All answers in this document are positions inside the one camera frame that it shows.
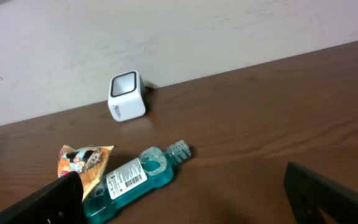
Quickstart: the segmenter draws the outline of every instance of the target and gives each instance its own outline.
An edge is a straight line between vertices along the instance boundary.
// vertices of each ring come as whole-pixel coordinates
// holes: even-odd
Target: desk surface
[[[64,144],[117,144],[106,171],[150,146],[195,148],[170,185],[120,223],[294,223],[283,189],[298,161],[358,191],[358,42],[154,91],[147,116],[106,102],[0,127],[0,210],[57,178]]]

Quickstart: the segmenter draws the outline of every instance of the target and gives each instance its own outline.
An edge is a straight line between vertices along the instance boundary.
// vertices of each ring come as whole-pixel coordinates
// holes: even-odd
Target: barcode
[[[141,180],[142,180],[142,176],[139,174],[136,177],[132,178],[131,180],[128,180],[127,182],[125,182],[125,186],[130,187],[130,186],[138,183]]]

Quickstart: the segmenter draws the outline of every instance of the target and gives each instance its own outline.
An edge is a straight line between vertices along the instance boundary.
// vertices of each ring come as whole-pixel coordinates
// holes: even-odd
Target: white cube speaker
[[[116,121],[137,118],[146,112],[145,87],[137,71],[118,75],[111,80],[108,106]]]

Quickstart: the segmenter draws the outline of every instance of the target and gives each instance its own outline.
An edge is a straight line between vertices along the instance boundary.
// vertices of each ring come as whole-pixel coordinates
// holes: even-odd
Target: white wall
[[[106,100],[128,70],[165,86],[358,40],[358,0],[10,0],[0,125]]]

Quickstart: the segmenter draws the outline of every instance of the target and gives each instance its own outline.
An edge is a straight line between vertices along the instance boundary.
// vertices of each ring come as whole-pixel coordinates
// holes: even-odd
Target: bottle cap
[[[166,153],[170,156],[170,161],[174,166],[181,164],[191,156],[189,146],[184,140],[180,140],[167,147]]]

